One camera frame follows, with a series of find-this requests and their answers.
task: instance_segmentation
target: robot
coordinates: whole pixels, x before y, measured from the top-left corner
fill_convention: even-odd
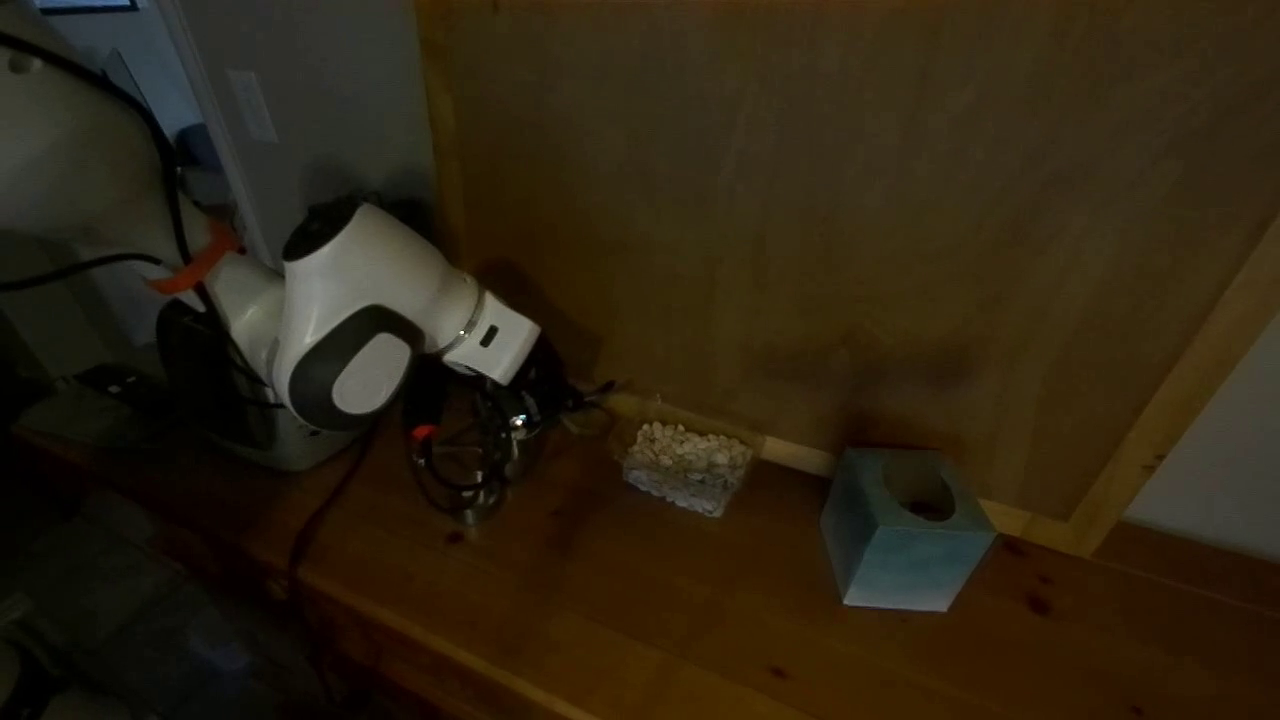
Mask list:
[[[0,33],[0,48],[23,60],[12,69],[35,69],[43,90],[12,80],[17,112],[5,110],[5,125],[28,131],[31,146],[0,152],[0,175],[23,175],[0,196],[0,239],[62,243],[77,238],[83,259],[62,272],[110,272],[116,292],[151,298],[164,376],[223,450],[278,474],[312,470],[359,435],[422,356],[485,387],[549,376],[529,363],[549,356],[536,353],[539,327],[452,268],[371,196],[312,209],[272,272],[237,254],[237,239],[183,199],[164,131],[129,91],[70,66],[35,27]],[[91,129],[66,125],[77,112],[91,112]],[[147,152],[161,163],[134,175],[116,173],[96,191],[70,196],[43,170],[70,163],[77,131],[108,135],[129,163]]]

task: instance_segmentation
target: white wall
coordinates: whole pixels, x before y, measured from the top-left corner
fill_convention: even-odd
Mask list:
[[[1280,560],[1280,319],[1167,452],[1127,521]]]
[[[413,0],[161,0],[161,11],[259,259],[275,266],[309,205],[337,191],[429,196]]]

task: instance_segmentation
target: wooden table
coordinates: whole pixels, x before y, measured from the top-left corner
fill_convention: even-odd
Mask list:
[[[266,586],[351,463],[272,476],[205,445],[147,459],[31,445]],[[1161,546],[1084,564],[1000,541],[947,615],[850,614],[819,505],[823,480],[755,470],[723,521],[699,521],[623,488],[603,442],[559,435],[469,537],[422,505],[383,423],[299,599],[345,656],[448,718],[1280,718],[1265,564],[1210,564],[1198,579],[1248,592],[1205,592],[1151,560]]]

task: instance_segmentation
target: light blue tissue box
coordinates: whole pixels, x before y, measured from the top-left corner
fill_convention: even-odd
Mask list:
[[[997,532],[935,452],[842,452],[823,508],[841,599],[854,608],[947,614]]]

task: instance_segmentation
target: small box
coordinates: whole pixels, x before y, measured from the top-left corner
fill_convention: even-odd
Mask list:
[[[947,614],[997,532],[935,452],[842,452],[823,508],[841,599],[854,608]]]

